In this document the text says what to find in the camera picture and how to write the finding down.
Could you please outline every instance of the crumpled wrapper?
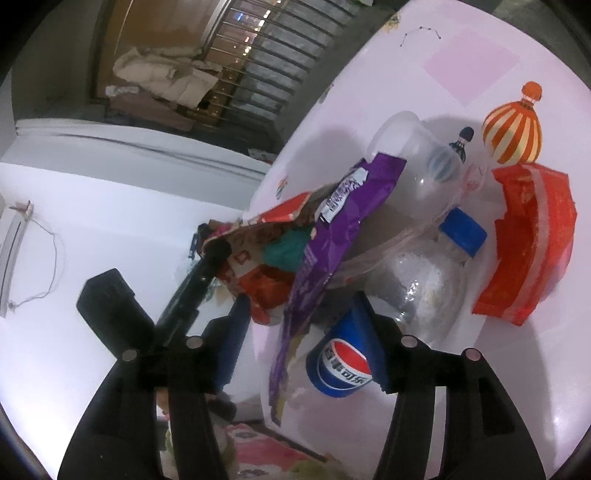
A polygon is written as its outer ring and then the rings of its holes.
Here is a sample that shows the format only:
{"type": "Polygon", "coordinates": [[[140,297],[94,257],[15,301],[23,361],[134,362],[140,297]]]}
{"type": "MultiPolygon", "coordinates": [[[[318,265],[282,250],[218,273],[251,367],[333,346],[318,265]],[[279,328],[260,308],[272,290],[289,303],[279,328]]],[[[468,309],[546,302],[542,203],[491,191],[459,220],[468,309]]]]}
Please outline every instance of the crumpled wrapper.
{"type": "Polygon", "coordinates": [[[507,212],[495,222],[499,265],[472,313],[523,325],[566,272],[577,211],[565,173],[538,164],[492,173],[507,212]]]}

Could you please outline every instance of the blue bottle cap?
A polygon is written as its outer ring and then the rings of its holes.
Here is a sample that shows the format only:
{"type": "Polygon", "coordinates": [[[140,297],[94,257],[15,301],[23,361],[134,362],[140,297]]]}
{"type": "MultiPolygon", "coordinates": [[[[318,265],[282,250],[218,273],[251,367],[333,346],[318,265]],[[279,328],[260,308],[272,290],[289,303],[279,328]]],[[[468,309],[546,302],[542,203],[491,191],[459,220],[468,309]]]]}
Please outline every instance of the blue bottle cap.
{"type": "Polygon", "coordinates": [[[487,237],[486,231],[459,208],[447,214],[439,229],[471,257],[476,255],[487,237]]]}

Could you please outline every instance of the white table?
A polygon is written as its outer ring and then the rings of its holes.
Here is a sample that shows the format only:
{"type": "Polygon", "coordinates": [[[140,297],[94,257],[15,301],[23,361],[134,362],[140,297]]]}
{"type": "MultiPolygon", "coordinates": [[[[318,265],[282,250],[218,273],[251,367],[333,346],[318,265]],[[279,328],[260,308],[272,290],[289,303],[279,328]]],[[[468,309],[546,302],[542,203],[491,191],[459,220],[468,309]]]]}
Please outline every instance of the white table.
{"type": "MultiPolygon", "coordinates": [[[[484,118],[494,108],[520,100],[521,88],[530,80],[543,87],[543,98],[535,104],[544,135],[538,162],[568,173],[578,202],[572,261],[565,278],[523,327],[485,321],[465,310],[447,348],[460,352],[474,345],[484,353],[522,415],[550,476],[591,423],[591,306],[586,288],[591,267],[591,138],[580,133],[591,129],[591,93],[559,59],[512,26],[463,3],[409,2],[400,12],[400,26],[378,32],[337,77],[325,100],[309,112],[246,216],[338,181],[364,155],[380,124],[399,111],[415,112],[445,142],[455,141],[463,127],[472,126],[476,134],[466,147],[467,155],[485,154],[480,133],[484,118]],[[287,185],[277,199],[284,179],[287,185]]],[[[466,209],[478,211],[477,207],[473,203],[466,209]]],[[[489,243],[491,254],[494,240],[489,243]]],[[[470,292],[469,300],[477,293],[470,292]]],[[[255,329],[264,406],[278,334],[278,327],[255,329]]],[[[437,396],[429,478],[439,472],[442,393],[437,396]]],[[[394,400],[372,384],[308,416],[287,407],[277,431],[371,477],[394,400]]],[[[265,415],[267,425],[276,428],[268,408],[265,415]]]]}

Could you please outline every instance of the plastic bottle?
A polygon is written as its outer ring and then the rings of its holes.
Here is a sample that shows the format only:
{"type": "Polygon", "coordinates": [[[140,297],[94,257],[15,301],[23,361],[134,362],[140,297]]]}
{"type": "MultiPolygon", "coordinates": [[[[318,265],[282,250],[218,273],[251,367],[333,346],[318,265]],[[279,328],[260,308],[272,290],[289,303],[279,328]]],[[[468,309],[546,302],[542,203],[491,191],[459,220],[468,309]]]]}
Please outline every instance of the plastic bottle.
{"type": "Polygon", "coordinates": [[[346,397],[371,382],[353,313],[347,313],[315,348],[296,360],[288,375],[285,398],[295,409],[316,408],[329,397],[346,397]]]}
{"type": "Polygon", "coordinates": [[[445,338],[466,295],[465,265],[486,240],[486,231],[454,208],[438,229],[384,259],[369,274],[365,293],[393,309],[402,332],[427,344],[445,338]]]}

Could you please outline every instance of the orange striped ball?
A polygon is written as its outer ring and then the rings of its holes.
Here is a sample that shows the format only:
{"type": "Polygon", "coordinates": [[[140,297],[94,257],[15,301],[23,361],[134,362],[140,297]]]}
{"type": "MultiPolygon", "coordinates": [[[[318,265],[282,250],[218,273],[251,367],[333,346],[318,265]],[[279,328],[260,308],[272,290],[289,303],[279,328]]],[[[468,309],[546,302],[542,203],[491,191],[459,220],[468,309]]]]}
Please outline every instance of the orange striped ball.
{"type": "Polygon", "coordinates": [[[519,102],[494,109],[482,125],[482,139],[495,161],[502,165],[533,163],[542,150],[542,129],[534,103],[542,98],[542,87],[528,82],[519,102]]]}

